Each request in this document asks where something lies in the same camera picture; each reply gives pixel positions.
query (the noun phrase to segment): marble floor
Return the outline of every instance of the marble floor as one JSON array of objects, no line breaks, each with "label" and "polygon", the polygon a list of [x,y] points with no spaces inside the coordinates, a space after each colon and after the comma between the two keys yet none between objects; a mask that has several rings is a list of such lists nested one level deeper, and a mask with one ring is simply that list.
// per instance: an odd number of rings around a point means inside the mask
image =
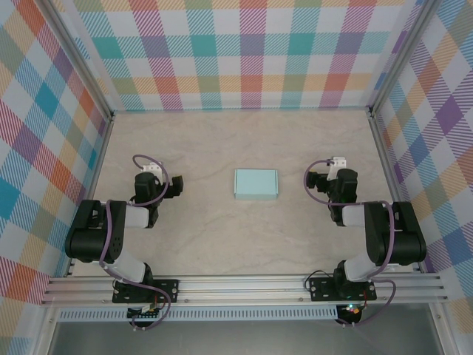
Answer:
[{"label": "marble floor", "polygon": [[[358,200],[389,200],[361,110],[119,114],[95,198],[134,195],[137,153],[184,178],[184,192],[163,201],[153,229],[126,230],[125,247],[154,274],[305,274],[357,255],[364,230],[337,227],[305,193],[302,176],[314,160],[345,156],[358,172]],[[235,200],[237,168],[277,169],[278,199]],[[74,267],[74,275],[101,272]]]}]

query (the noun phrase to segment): plaid backdrop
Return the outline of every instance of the plaid backdrop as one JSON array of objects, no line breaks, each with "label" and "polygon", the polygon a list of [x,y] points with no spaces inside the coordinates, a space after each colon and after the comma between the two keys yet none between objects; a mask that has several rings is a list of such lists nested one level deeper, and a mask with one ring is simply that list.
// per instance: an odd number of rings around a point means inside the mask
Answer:
[{"label": "plaid backdrop", "polygon": [[63,1],[104,93],[126,110],[364,107],[415,3],[74,0],[73,14]]},{"label": "plaid backdrop", "polygon": [[0,1],[2,355],[30,346],[105,125],[33,0]]},{"label": "plaid backdrop", "polygon": [[428,243],[427,265],[453,300],[457,341],[473,345],[472,0],[442,3],[379,113]]}]

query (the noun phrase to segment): aluminum rail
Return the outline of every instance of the aluminum rail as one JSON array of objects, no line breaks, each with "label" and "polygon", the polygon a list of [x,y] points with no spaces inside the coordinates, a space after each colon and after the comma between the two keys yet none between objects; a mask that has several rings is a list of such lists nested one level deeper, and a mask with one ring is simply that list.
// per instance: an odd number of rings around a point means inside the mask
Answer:
[{"label": "aluminum rail", "polygon": [[[393,303],[448,302],[446,290],[438,274],[386,273],[383,278],[393,280],[397,292]],[[179,296],[173,307],[225,305],[343,305],[347,301],[311,302],[303,282],[307,275],[262,276],[176,276],[155,277],[178,279]],[[116,306],[112,303],[111,277],[53,278],[43,298],[48,307]],[[378,299],[382,304],[392,288],[377,284]]]}]

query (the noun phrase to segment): black mounting plate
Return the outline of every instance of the black mounting plate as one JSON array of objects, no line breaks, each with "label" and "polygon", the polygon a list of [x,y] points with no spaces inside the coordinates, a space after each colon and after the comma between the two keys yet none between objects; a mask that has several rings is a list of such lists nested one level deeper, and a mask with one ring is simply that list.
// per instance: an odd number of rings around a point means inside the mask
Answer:
[{"label": "black mounting plate", "polygon": [[[360,283],[365,284],[364,291],[366,291],[367,301],[376,300],[376,290],[373,283]],[[332,277],[311,277],[309,279],[310,299],[315,301],[364,301],[363,291],[353,292],[349,297],[342,298],[338,295],[335,287],[335,281]]]},{"label": "black mounting plate", "polygon": [[[165,291],[171,298],[171,303],[177,302],[179,280],[154,279],[151,286]],[[114,283],[114,290],[112,303],[154,303],[155,292],[152,290],[119,283],[118,281]],[[157,295],[157,301],[158,303],[167,302],[166,298],[162,294]]]}]

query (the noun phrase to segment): light blue box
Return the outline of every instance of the light blue box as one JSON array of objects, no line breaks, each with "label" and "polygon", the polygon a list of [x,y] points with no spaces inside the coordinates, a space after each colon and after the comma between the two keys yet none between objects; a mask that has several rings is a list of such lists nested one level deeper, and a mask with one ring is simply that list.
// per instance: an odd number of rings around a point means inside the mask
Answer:
[{"label": "light blue box", "polygon": [[272,169],[236,169],[235,199],[275,200],[278,197],[278,172]]}]

